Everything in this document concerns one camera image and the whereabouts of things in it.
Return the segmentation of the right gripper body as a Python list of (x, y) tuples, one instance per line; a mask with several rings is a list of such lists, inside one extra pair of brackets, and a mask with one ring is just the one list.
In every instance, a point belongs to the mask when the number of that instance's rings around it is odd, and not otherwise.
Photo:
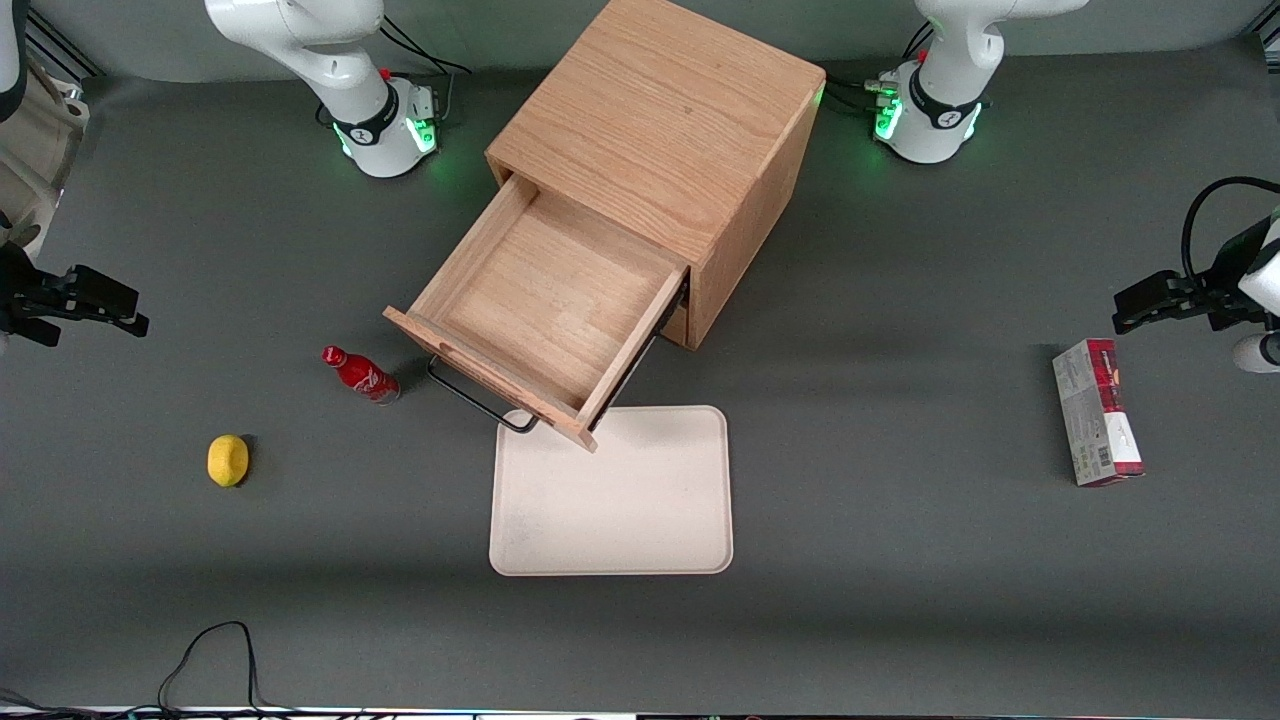
[(70, 277), (55, 275), (35, 266), (23, 249), (4, 241), (1, 246), (1, 333), (3, 341), (19, 337), (54, 348), (61, 329), (44, 316), (60, 316), (67, 309)]

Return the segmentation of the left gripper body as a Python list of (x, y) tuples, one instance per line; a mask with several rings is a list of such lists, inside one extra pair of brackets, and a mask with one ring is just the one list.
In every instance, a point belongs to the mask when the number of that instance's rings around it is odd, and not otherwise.
[(1193, 213), (1184, 220), (1179, 245), (1187, 282), (1184, 300), (1193, 304), (1193, 314), (1188, 315), (1206, 315), (1215, 332), (1236, 324), (1258, 324), (1266, 331), (1276, 331), (1277, 301), (1257, 299), (1262, 292), (1249, 292), (1242, 282), (1257, 277), (1265, 263), (1277, 260), (1277, 214), (1270, 214), (1228, 240), (1203, 272), (1194, 269), (1193, 263), (1194, 220)]

